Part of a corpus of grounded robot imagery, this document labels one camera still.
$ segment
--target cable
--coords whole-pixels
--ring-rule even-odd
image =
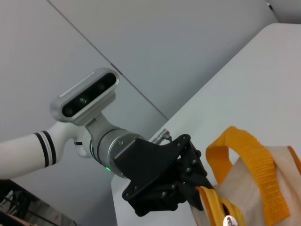
[[[165,140],[169,140],[169,143],[173,142],[173,139],[171,137],[171,135],[169,134],[169,132],[167,131],[166,133],[162,134],[162,138]]]
[[[5,199],[6,201],[8,201],[8,202],[10,202],[10,203],[12,203],[12,204],[18,206],[18,207],[22,207],[20,204],[18,204],[17,202],[15,202],[15,201],[13,201],[13,200],[8,199],[7,197],[4,197],[4,199]],[[48,223],[54,225],[54,226],[59,226],[59,225],[53,223],[52,221],[47,220],[46,218],[40,216],[39,214],[36,214],[36,213],[34,213],[34,212],[30,211],[30,210],[26,210],[26,211],[27,211],[28,213],[30,213],[30,214],[32,214],[32,215],[34,215],[34,216],[36,216],[36,217],[42,219],[42,220],[44,220],[44,221],[46,221],[46,222],[48,222]]]

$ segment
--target canvas tote bag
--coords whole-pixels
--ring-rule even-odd
[[[234,165],[229,148],[240,156]],[[204,211],[191,210],[198,226],[301,226],[301,163],[293,148],[264,147],[229,127],[206,158],[218,185],[197,187]]]

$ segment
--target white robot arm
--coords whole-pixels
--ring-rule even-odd
[[[15,178],[54,165],[64,146],[74,140],[77,153],[95,158],[100,164],[123,176],[114,157],[137,138],[110,124],[101,110],[115,98],[118,74],[99,68],[55,99],[50,112],[58,121],[50,129],[0,143],[0,179]]]
[[[0,143],[0,179],[20,175],[59,162],[67,140],[73,138],[82,157],[92,157],[83,149],[85,127],[57,122],[50,129]]]
[[[99,68],[56,98],[50,105],[58,121],[48,130],[0,143],[0,179],[54,165],[69,139],[77,152],[94,158],[108,170],[131,180],[122,197],[138,216],[150,211],[176,210],[188,201],[202,203],[195,186],[213,188],[200,161],[201,153],[183,134],[167,145],[146,141],[139,134],[109,123],[102,109],[115,98],[118,74]]]

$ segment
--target screw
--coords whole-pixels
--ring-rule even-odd
[[[162,192],[161,198],[164,198],[167,195],[166,192]]]
[[[196,150],[196,155],[197,155],[198,158],[200,158],[202,153],[199,150]]]
[[[121,173],[121,177],[122,177],[122,178],[127,178],[126,176],[124,176],[124,174],[123,174],[123,173]]]

